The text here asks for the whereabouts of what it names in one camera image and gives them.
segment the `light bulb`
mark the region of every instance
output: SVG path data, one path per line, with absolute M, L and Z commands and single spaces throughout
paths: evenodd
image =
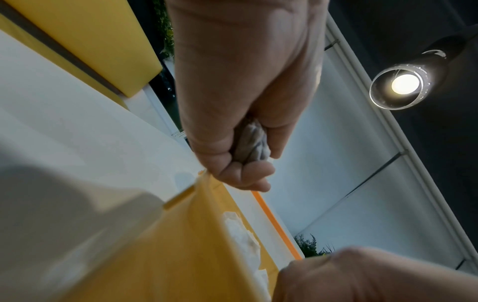
M 392 82 L 392 90 L 399 95 L 407 95 L 420 86 L 420 80 L 416 75 L 401 75 Z

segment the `dark background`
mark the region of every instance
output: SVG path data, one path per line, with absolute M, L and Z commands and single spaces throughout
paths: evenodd
M 330 14 L 368 75 L 478 23 L 478 0 L 331 0 Z M 478 247 L 478 38 L 436 94 L 392 111 Z

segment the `lamp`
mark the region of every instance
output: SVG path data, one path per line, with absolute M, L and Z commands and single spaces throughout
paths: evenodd
M 381 71 L 372 81 L 370 98 L 380 108 L 401 110 L 429 96 L 445 79 L 448 64 L 478 34 L 478 24 L 442 38 L 404 63 Z

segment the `hand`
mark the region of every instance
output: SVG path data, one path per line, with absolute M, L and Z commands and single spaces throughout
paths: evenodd
M 249 112 L 279 158 L 319 82 L 328 0 L 168 0 L 181 123 L 213 176 L 266 192 L 275 169 L 229 153 Z
M 478 278 L 383 251 L 347 248 L 293 261 L 272 302 L 478 301 Z

